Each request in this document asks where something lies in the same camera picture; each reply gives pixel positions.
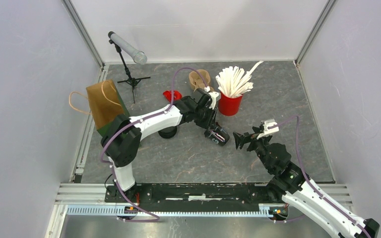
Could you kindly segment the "dark translucent cup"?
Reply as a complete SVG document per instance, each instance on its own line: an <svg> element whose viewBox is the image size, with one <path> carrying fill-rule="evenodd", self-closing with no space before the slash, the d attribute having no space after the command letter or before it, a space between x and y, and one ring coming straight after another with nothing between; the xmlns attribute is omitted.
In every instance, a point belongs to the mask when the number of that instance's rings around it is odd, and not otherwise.
<svg viewBox="0 0 381 238"><path fill-rule="evenodd" d="M205 132L204 136L219 146L224 146L230 140L228 132L215 122Z"/></svg>

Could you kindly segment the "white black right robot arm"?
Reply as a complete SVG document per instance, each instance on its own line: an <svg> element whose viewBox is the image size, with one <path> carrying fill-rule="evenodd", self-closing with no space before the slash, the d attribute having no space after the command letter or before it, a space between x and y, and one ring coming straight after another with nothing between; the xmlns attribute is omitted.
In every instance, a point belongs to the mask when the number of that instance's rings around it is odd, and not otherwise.
<svg viewBox="0 0 381 238"><path fill-rule="evenodd" d="M364 219L346 209L329 196L302 168L291 162L286 146L270 143L271 136L264 136L260 129L254 133L233 133L237 149L248 145L254 151L269 174L267 197L272 202L283 201L297 208L313 220L333 238L375 238L380 225L372 219Z"/></svg>

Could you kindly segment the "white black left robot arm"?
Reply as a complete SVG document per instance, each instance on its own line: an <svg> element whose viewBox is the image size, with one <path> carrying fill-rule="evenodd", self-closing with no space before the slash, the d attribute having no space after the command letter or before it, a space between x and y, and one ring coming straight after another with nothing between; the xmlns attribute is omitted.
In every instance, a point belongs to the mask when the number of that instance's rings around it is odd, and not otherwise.
<svg viewBox="0 0 381 238"><path fill-rule="evenodd" d="M177 127L193 121L208 129L214 120L218 92L196 90L192 95L174 100L167 106L141 116L128 118L124 114L115 117L102 137L102 155L107 155L112 166L117 196L124 202L136 196L132 161L143 139L169 127Z"/></svg>

